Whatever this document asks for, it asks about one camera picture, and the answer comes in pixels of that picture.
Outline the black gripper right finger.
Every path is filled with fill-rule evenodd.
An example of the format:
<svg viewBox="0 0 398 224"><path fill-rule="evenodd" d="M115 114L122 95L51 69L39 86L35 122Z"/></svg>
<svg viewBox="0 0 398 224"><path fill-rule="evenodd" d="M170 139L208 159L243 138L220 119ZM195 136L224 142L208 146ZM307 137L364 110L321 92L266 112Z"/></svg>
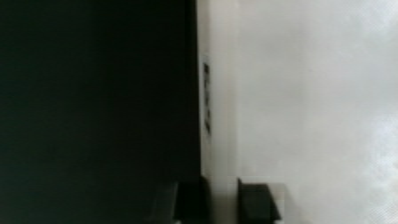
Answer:
<svg viewBox="0 0 398 224"><path fill-rule="evenodd" d="M279 220L268 185L238 181L238 224L275 224Z"/></svg>

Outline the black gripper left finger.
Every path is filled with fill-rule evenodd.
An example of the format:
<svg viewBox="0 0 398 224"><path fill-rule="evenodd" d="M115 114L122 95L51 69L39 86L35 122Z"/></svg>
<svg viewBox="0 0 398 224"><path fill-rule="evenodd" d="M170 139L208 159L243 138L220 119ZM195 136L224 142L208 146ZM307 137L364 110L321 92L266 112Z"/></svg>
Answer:
<svg viewBox="0 0 398 224"><path fill-rule="evenodd" d="M211 200L206 178L178 184L174 218L181 224L211 224Z"/></svg>

